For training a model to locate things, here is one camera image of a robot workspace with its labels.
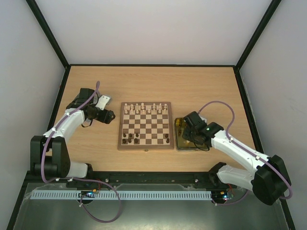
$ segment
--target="wooden chessboard frame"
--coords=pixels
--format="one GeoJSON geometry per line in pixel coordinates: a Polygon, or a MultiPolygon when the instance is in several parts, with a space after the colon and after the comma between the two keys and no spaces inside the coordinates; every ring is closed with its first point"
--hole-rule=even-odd
{"type": "Polygon", "coordinates": [[[172,106],[170,102],[122,102],[120,105],[120,121],[118,131],[118,150],[173,150],[174,149],[174,129],[173,129],[173,117],[172,117],[172,106]],[[159,105],[167,105],[168,110],[168,129],[169,129],[169,144],[152,144],[152,145],[123,145],[122,144],[122,131],[123,131],[123,120],[124,120],[124,107],[125,104],[136,104],[144,103],[144,105],[152,105],[155,103],[159,105]]]}

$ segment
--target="wooden table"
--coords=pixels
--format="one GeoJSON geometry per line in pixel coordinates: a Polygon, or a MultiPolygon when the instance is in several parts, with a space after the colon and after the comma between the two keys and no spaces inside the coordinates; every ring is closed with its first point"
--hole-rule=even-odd
{"type": "MultiPolygon", "coordinates": [[[[254,147],[233,68],[228,67],[93,67],[73,66],[60,103],[57,121],[80,88],[95,88],[112,96],[116,119],[106,125],[97,121],[88,128],[76,129],[68,143],[71,160],[90,163],[95,171],[205,172],[222,161],[240,165],[226,154],[178,152],[174,150],[119,151],[118,126],[120,103],[123,101],[170,101],[173,119],[198,111],[205,103],[220,100],[230,104],[236,119],[230,133],[254,147]]],[[[227,127],[231,112],[222,104],[212,104],[201,114],[208,122],[227,127]]]]}

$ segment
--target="robotic arm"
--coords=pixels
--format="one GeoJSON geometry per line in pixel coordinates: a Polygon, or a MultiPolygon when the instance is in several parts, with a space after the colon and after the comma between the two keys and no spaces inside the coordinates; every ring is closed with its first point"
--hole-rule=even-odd
{"type": "Polygon", "coordinates": [[[255,196],[267,205],[272,205],[288,188],[275,170],[291,185],[285,164],[280,157],[269,157],[251,149],[233,136],[227,135],[224,128],[217,123],[207,124],[206,119],[202,119],[195,111],[185,116],[184,120],[187,123],[182,135],[184,139],[218,149],[246,169],[233,168],[220,162],[209,171],[210,180],[214,185],[224,183],[243,187],[253,191],[255,196]]]}
{"type": "Polygon", "coordinates": [[[66,143],[76,128],[80,125],[83,126],[84,121],[89,121],[91,125],[95,119],[109,124],[115,118],[113,111],[105,109],[110,101],[111,97],[100,95],[98,88],[96,91],[81,88],[80,93],[66,107],[65,114],[54,127],[44,135],[34,136],[31,139],[30,170],[32,174],[41,174],[42,156],[52,149],[52,156],[46,156],[43,163],[45,175],[57,178],[86,177],[92,171],[92,166],[70,161],[66,143]]]}

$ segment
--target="gray wall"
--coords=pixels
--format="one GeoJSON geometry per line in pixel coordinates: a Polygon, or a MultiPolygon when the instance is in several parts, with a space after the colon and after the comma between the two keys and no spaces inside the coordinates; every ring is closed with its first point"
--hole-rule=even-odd
{"type": "Polygon", "coordinates": [[[0,229],[25,173],[30,139],[46,130],[64,68],[25,0],[0,1],[0,229]]]}
{"type": "Polygon", "coordinates": [[[283,0],[241,75],[264,151],[281,156],[293,183],[297,229],[307,226],[307,1],[283,0]]]}
{"type": "Polygon", "coordinates": [[[235,64],[271,2],[36,1],[68,62],[90,64],[235,64]]]}

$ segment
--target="circuit board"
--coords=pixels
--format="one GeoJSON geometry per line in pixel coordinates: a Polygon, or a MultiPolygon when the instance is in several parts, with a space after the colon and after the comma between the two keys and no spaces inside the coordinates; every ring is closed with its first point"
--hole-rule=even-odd
{"type": "Polygon", "coordinates": [[[173,148],[170,102],[121,103],[119,150],[166,150],[173,148]]]}

